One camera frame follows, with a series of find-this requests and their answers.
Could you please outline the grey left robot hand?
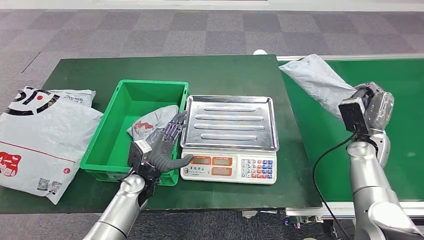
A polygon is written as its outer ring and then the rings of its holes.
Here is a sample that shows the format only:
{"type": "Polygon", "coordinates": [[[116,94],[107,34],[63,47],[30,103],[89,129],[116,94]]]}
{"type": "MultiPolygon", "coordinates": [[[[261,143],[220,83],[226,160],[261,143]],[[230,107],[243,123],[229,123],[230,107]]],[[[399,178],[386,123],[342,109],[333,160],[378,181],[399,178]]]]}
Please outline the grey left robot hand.
{"type": "Polygon", "coordinates": [[[180,169],[187,166],[194,156],[188,154],[183,158],[172,159],[171,155],[175,147],[175,142],[180,136],[182,130],[187,126],[184,124],[187,118],[187,111],[184,110],[176,114],[165,129],[158,132],[152,145],[150,160],[148,161],[161,173],[180,169]]]}

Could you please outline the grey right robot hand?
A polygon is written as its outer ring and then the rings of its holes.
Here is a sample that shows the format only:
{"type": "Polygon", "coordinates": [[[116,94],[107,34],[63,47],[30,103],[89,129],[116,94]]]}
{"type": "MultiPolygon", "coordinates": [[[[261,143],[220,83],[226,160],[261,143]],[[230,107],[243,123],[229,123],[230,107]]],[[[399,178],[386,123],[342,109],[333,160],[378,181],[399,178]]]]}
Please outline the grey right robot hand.
{"type": "Polygon", "coordinates": [[[354,88],[354,96],[361,97],[363,102],[364,119],[368,127],[384,131],[392,116],[394,96],[375,82],[362,83],[354,88]]]}

